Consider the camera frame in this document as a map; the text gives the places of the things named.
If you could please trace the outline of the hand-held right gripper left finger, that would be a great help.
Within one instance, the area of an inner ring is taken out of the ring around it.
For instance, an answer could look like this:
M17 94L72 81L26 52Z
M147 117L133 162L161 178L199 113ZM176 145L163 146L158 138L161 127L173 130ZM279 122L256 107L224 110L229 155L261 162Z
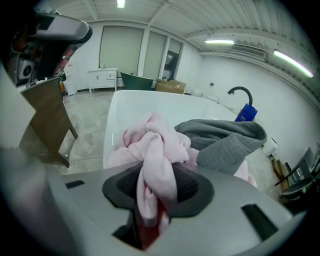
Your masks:
M134 199L125 191L133 189L140 162L91 172L60 175L47 171L54 201L69 228L77 256L144 256L135 242ZM125 191L118 181L127 176Z

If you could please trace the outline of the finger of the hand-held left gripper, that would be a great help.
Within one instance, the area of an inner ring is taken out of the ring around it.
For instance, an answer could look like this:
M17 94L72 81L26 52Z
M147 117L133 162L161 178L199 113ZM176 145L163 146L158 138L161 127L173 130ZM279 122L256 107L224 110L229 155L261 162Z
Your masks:
M40 40L84 42L92 36L92 28L84 21L52 13L38 13L35 36Z

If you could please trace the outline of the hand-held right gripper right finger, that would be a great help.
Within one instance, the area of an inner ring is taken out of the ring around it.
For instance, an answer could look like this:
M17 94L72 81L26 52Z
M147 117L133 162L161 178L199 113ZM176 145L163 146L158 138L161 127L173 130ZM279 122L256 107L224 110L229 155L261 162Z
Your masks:
M206 168L176 168L211 182L211 202L196 216L172 217L151 256L279 256L305 213L284 206L237 177Z

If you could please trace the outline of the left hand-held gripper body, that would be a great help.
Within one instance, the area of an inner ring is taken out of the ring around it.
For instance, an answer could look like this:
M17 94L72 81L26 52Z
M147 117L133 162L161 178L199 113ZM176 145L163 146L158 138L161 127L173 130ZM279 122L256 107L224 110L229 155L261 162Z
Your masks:
M36 38L36 25L25 23L10 32L7 73L16 87L57 76L56 69L68 47L76 42Z

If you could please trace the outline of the grey cloth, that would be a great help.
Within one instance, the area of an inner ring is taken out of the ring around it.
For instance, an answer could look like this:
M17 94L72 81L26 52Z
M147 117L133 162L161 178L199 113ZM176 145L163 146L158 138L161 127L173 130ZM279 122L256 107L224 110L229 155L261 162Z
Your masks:
M203 168L234 175L245 157L267 141L267 133L253 121L192 119L174 129L186 135L198 151L196 163Z

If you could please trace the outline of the pink cloth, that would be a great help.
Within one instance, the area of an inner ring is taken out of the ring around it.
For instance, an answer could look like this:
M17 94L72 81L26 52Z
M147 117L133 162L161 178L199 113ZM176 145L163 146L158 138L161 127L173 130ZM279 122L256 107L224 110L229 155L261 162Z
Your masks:
M141 241L155 240L169 225L169 209L178 201L173 164L198 165L198 153L191 148L191 140L186 135L169 127L167 120L156 112L120 134L119 144L108 159L108 168L142 162L134 192ZM256 184L246 160L233 176Z

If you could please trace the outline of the person's left hand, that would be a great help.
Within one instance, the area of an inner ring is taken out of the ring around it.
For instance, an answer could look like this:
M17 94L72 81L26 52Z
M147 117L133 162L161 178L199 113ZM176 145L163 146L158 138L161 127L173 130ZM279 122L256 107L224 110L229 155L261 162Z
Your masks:
M60 60L58 66L55 70L56 75L60 75L63 72L63 70L67 66L67 63L68 63L69 59L71 58L71 56L73 55L73 53L74 53L74 50L71 46L65 50L64 54L62 55L62 59Z

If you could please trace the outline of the wooden board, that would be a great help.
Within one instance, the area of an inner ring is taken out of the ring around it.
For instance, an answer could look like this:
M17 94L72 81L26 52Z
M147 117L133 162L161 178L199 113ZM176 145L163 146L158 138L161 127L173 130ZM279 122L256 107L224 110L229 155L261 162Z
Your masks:
M21 94L35 109L35 114L24 132L20 148L44 163L59 162L68 168L68 158L59 150L67 132L75 139L78 134L63 103L59 79L42 81Z

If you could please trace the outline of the white vanity cabinet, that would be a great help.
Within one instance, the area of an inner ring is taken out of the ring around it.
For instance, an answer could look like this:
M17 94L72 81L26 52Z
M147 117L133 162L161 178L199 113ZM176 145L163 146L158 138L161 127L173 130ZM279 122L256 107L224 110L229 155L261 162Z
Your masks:
M117 68L99 68L87 73L90 93L94 89L114 89L115 92L117 91Z

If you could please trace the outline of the window with grey blind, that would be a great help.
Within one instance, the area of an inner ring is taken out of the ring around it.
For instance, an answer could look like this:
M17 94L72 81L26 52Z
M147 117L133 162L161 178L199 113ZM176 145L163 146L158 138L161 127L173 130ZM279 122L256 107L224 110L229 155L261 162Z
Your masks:
M101 68L116 68L136 75L144 31L123 26L105 26L102 31L99 64Z
M159 76L167 37L150 32L143 67L143 77L157 79Z

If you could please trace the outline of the brown wooden steps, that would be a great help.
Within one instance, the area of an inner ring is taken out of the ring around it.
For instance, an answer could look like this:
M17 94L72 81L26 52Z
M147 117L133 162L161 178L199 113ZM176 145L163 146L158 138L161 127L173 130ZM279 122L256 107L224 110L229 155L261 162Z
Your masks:
M274 158L271 159L271 165L272 170L274 174L276 175L278 181L280 182L278 185L280 185L281 190L284 190L289 187L289 181L288 179L285 179L286 176L286 167L282 164L280 160L276 160Z

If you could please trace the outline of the dark green bathtub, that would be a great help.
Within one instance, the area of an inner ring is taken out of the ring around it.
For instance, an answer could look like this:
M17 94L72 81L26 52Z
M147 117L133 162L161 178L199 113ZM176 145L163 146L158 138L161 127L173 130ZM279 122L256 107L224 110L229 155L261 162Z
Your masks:
M122 83L127 90L153 91L153 79L121 72Z

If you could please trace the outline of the white bathtub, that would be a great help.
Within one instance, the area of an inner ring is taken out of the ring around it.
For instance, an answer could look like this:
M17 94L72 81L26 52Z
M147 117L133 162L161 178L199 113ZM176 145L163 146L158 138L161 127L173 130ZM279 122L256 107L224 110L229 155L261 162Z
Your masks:
M103 167L108 168L110 155L120 142L120 135L129 127L152 113L164 117L169 127L174 128L190 120L209 120L231 133L241 133L243 139L227 139L220 144L223 148L235 147L245 156L250 155L267 141L263 127L252 121L234 122L233 113L221 105L201 97L167 92L120 90L113 94L103 146Z

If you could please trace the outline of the dark grey chair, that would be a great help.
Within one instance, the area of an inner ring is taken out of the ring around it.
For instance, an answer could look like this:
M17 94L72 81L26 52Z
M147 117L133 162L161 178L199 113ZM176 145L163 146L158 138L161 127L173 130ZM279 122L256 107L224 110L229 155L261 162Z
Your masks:
M293 185L298 181L308 178L319 160L320 156L316 156L309 147L294 167L291 167L287 162L284 164L285 174L274 186L276 187L284 181L287 181L288 185Z

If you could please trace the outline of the window with dark glass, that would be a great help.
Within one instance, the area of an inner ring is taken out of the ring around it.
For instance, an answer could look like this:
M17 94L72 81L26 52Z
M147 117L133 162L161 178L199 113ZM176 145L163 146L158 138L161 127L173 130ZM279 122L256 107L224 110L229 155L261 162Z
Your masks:
M168 51L166 54L166 59L165 59L164 70L162 74L163 80L170 81L174 79L179 56L180 56L181 47L182 47L182 44L180 42L173 39L170 40Z

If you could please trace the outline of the blue shampoo bottle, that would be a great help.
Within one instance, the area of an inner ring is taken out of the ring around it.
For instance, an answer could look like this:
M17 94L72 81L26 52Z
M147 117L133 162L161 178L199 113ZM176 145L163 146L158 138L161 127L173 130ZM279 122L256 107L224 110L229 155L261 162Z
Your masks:
M246 103L234 121L235 122L252 122L255 119L257 113L258 113L257 109L255 109L252 105Z

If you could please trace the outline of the large open cardboard box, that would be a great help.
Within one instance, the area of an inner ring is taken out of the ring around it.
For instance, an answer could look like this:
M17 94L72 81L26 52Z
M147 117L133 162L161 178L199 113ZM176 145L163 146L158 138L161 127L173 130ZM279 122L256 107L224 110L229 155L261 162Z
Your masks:
M155 90L157 92L184 94L186 92L186 84L178 80L156 79Z

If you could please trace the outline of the black curved faucet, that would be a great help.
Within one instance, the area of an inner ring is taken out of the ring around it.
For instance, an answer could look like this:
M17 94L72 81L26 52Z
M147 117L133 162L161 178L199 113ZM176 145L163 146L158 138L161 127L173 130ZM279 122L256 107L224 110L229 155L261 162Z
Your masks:
M252 105L253 104L253 97L252 97L252 94L251 92L246 88L246 87L243 87L243 86L235 86L233 88L231 88L227 93L229 95L233 94L235 91L243 91L247 94L248 96L248 105Z

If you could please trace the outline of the air vent grille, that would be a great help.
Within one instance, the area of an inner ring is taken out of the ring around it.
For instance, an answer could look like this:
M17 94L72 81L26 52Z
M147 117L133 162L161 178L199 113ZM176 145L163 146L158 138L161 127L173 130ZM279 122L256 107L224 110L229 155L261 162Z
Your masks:
M246 45L234 44L231 46L231 50L238 54L251 56L252 58L262 59L262 60L265 59L265 51L263 49L246 46Z

